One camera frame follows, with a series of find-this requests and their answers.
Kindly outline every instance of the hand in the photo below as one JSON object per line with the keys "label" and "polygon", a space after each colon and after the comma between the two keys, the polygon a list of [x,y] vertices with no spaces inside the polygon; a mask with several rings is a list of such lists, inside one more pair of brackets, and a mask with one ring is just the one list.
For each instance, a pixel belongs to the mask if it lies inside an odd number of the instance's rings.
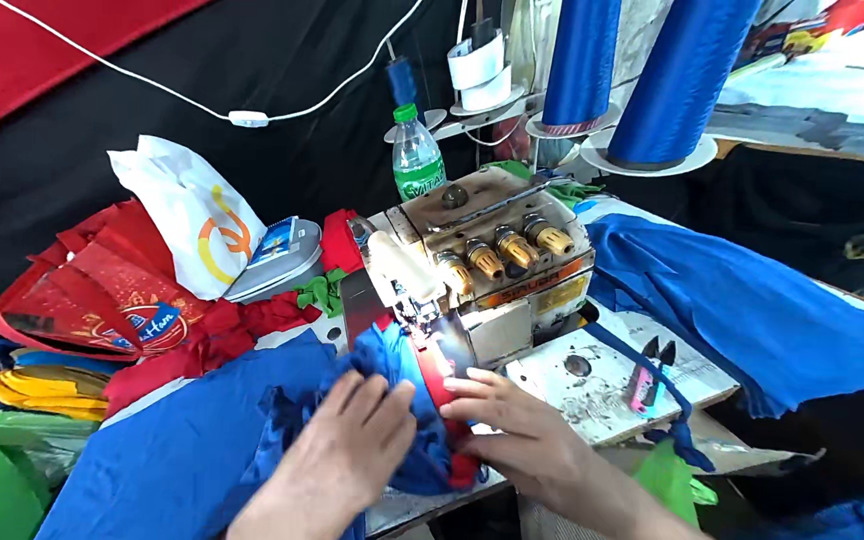
{"label": "hand", "polygon": [[444,380],[458,399],[439,414],[504,433],[470,437],[460,452],[486,461],[547,509],[609,538],[704,538],[596,453],[556,408],[499,374],[475,368],[466,374],[469,379]]}
{"label": "hand", "polygon": [[416,434],[416,387],[363,382],[350,371],[332,386],[268,481],[228,528],[228,540],[334,540],[378,501]]}

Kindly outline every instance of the bottle label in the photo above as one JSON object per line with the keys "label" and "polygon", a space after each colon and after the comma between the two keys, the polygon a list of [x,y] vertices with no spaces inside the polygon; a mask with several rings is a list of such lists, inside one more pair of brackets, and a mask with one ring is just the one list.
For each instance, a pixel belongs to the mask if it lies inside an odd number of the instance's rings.
{"label": "bottle label", "polygon": [[403,203],[446,184],[446,166],[441,157],[414,171],[392,173]]}

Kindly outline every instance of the plastic bottle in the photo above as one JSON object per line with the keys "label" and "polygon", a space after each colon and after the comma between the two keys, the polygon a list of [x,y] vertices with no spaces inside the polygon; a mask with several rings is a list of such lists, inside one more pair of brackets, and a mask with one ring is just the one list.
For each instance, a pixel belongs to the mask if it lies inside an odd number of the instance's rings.
{"label": "plastic bottle", "polygon": [[402,201],[415,199],[446,183],[446,166],[432,133],[417,119],[415,104],[403,104],[395,119],[395,144],[391,147],[391,171]]}

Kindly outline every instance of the white plastic bag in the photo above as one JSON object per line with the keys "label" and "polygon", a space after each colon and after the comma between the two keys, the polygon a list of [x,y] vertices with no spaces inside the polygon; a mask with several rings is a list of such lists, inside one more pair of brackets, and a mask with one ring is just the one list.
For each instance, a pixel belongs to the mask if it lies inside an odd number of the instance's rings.
{"label": "white plastic bag", "polygon": [[139,135],[135,150],[108,157],[172,251],[178,284],[202,300],[221,297],[265,235],[245,199],[198,153],[164,138]]}

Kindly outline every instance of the sewing machine label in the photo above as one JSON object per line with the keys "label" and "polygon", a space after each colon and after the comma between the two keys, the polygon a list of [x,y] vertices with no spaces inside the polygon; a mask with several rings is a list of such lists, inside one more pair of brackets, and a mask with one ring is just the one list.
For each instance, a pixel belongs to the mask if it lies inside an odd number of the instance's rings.
{"label": "sewing machine label", "polygon": [[535,313],[542,315],[543,313],[551,312],[556,308],[572,302],[576,298],[586,295],[586,286],[589,285],[589,276],[578,276],[574,279],[554,287],[548,292],[543,292],[537,301]]}
{"label": "sewing machine label", "polygon": [[487,310],[489,308],[508,304],[513,300],[519,300],[523,296],[532,294],[534,292],[548,289],[558,284],[558,282],[561,282],[565,278],[568,278],[572,274],[578,272],[582,268],[584,260],[585,259],[583,257],[576,258],[569,264],[566,264],[565,266],[562,266],[560,269],[558,269],[558,272],[552,272],[543,276],[538,276],[529,281],[525,281],[524,283],[513,285],[507,289],[492,293],[481,300],[477,300],[476,304],[480,309]]}

